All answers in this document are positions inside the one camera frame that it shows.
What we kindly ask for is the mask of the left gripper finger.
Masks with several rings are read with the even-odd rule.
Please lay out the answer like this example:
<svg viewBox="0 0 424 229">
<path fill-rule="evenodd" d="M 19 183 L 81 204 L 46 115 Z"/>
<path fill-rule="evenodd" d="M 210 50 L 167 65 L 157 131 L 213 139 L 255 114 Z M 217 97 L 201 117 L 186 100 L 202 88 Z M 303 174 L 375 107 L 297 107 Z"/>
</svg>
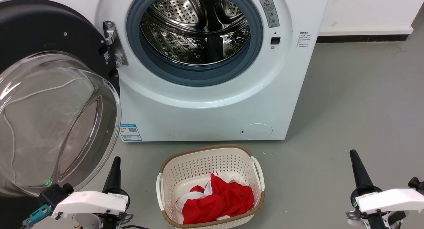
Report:
<svg viewBox="0 0 424 229">
<path fill-rule="evenodd" d="M 121 192 L 121 158 L 115 157 L 108 173 L 102 193 Z"/>
</svg>

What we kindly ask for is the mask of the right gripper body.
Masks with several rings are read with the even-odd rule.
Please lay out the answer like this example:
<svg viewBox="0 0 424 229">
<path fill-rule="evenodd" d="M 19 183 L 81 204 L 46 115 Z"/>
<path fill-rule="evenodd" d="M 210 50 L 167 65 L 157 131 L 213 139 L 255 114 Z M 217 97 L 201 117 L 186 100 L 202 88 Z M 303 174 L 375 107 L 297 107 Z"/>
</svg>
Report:
<svg viewBox="0 0 424 229">
<path fill-rule="evenodd" d="M 348 223 L 354 226 L 365 225 L 366 229 L 401 229 L 403 220 L 406 218 L 404 211 L 376 212 L 366 214 L 359 211 L 356 197 L 369 196 L 372 193 L 380 193 L 382 190 L 376 186 L 358 186 L 351 193 L 351 203 L 354 206 L 353 211 L 347 211 Z"/>
</svg>

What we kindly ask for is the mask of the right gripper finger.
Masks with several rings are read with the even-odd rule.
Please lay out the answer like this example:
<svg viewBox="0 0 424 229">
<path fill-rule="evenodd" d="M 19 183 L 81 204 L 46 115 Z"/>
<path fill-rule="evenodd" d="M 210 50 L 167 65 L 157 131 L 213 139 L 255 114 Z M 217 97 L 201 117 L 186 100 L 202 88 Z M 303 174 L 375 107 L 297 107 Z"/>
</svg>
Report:
<svg viewBox="0 0 424 229">
<path fill-rule="evenodd" d="M 374 190 L 374 185 L 356 150 L 349 152 L 357 190 Z"/>
</svg>

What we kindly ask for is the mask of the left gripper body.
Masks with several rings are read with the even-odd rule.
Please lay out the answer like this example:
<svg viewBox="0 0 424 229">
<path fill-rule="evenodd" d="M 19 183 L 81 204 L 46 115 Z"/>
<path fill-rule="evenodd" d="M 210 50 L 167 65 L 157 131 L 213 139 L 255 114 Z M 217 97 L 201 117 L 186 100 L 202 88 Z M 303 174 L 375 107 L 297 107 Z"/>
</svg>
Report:
<svg viewBox="0 0 424 229">
<path fill-rule="evenodd" d="M 124 200 L 126 203 L 125 206 L 123 206 L 122 202 L 108 205 L 106 211 L 101 214 L 103 221 L 100 229 L 118 229 L 119 224 L 125 220 L 131 198 L 126 191 L 120 188 L 103 190 L 102 193 Z"/>
</svg>

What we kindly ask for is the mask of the black round glass washer door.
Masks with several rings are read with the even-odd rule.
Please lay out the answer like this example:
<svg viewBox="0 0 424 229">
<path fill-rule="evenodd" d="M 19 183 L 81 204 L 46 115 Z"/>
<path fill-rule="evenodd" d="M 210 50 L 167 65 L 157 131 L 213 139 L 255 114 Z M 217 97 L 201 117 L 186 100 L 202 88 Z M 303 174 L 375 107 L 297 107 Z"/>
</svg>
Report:
<svg viewBox="0 0 424 229">
<path fill-rule="evenodd" d="M 101 170 L 121 124 L 113 55 L 63 4 L 0 2 L 0 197 L 80 190 Z"/>
</svg>

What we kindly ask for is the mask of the white front-load washing machine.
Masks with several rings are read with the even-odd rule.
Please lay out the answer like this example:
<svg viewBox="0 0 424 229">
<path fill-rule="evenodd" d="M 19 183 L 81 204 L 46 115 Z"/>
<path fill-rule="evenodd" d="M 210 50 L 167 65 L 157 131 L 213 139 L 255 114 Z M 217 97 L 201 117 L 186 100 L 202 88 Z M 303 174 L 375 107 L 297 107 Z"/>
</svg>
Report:
<svg viewBox="0 0 424 229">
<path fill-rule="evenodd" d="M 240 131 L 254 123 L 273 129 L 267 140 L 286 138 L 329 0 L 273 0 L 280 20 L 273 28 L 253 0 L 264 30 L 259 55 L 236 78 L 208 87 L 165 81 L 138 60 L 126 33 L 133 1 L 100 0 L 96 13 L 99 24 L 115 22 L 129 62 L 118 70 L 122 124 L 135 124 L 146 142 L 247 140 Z M 300 31 L 312 35 L 308 47 L 296 47 Z"/>
</svg>

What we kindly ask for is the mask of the metal door hinge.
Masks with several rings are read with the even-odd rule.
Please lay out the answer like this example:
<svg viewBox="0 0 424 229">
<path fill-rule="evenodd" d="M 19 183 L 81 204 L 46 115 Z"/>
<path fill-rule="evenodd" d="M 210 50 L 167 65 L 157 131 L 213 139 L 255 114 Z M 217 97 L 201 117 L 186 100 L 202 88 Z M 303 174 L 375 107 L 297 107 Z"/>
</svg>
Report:
<svg viewBox="0 0 424 229">
<path fill-rule="evenodd" d="M 116 63 L 116 67 L 120 68 L 121 66 L 128 66 L 129 62 L 121 43 L 115 22 L 104 21 L 103 31 L 106 45 L 110 48 L 111 53 L 114 54 L 113 57 Z"/>
</svg>

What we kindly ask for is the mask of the blue energy label sticker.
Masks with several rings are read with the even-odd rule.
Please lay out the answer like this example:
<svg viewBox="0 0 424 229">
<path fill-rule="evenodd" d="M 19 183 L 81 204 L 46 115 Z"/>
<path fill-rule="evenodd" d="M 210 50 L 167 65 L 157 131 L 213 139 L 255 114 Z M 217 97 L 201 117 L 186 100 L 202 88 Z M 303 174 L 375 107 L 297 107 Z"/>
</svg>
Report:
<svg viewBox="0 0 424 229">
<path fill-rule="evenodd" d="M 121 124 L 120 136 L 123 142 L 141 142 L 141 134 L 135 124 Z"/>
</svg>

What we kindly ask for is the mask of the cream perforated laundry basket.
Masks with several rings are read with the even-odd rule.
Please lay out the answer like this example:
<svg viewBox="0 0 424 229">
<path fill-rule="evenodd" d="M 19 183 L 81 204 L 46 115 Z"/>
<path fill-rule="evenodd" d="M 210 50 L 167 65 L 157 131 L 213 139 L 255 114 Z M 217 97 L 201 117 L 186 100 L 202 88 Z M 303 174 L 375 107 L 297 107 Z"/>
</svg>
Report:
<svg viewBox="0 0 424 229">
<path fill-rule="evenodd" d="M 205 185 L 215 172 L 239 176 L 253 191 L 253 208 L 236 217 L 198 224 L 183 224 L 175 203 L 196 185 Z M 156 195 L 164 219 L 175 229 L 231 229 L 248 223 L 265 199 L 262 168 L 246 148 L 237 145 L 209 146 L 169 157 L 156 179 Z"/>
</svg>

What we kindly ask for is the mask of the red and white garment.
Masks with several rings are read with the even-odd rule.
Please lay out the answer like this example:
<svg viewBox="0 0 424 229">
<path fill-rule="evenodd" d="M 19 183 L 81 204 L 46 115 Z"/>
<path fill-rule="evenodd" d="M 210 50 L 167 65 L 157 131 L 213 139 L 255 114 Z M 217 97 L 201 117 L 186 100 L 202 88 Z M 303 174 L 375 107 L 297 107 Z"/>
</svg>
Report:
<svg viewBox="0 0 424 229">
<path fill-rule="evenodd" d="M 207 182 L 178 197 L 175 209 L 183 224 L 208 223 L 235 217 L 253 208 L 252 188 L 240 176 L 217 171 Z"/>
</svg>

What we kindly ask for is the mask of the round white filter cover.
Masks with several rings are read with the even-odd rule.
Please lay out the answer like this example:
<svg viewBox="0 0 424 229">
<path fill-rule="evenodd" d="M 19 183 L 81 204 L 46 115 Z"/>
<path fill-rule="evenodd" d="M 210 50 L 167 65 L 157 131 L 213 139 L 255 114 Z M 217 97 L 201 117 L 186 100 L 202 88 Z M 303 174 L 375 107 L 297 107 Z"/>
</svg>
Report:
<svg viewBox="0 0 424 229">
<path fill-rule="evenodd" d="M 244 126 L 240 134 L 247 140 L 267 140 L 272 134 L 273 129 L 263 123 L 254 123 Z"/>
</svg>

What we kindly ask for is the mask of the small white text label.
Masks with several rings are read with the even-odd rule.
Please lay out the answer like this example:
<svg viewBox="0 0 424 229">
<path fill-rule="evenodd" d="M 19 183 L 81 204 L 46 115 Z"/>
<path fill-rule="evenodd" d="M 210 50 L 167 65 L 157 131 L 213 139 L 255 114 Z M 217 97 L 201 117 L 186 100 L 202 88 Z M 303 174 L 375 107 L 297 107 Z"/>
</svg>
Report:
<svg viewBox="0 0 424 229">
<path fill-rule="evenodd" d="M 312 35 L 308 31 L 300 31 L 298 35 L 298 40 L 296 42 L 297 48 L 308 47 L 311 41 Z"/>
</svg>

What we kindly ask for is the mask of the perforated steel washer drum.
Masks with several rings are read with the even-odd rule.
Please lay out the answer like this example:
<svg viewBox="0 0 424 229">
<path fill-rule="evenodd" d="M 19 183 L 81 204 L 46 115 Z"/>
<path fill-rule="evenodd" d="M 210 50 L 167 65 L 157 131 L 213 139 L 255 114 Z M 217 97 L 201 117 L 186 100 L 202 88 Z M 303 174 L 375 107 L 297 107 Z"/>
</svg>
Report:
<svg viewBox="0 0 424 229">
<path fill-rule="evenodd" d="M 155 0 L 140 28 L 159 54 L 193 66 L 229 60 L 250 38 L 249 23 L 231 0 Z"/>
</svg>

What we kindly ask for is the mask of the grey warning sticker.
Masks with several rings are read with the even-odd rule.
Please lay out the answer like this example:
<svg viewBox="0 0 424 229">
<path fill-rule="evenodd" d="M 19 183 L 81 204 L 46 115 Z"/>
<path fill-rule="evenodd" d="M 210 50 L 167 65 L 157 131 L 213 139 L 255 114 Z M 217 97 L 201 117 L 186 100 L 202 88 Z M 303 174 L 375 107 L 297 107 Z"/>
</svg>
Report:
<svg viewBox="0 0 424 229">
<path fill-rule="evenodd" d="M 273 0 L 259 0 L 266 16 L 266 22 L 269 28 L 279 27 L 280 20 L 278 18 L 277 9 Z"/>
</svg>

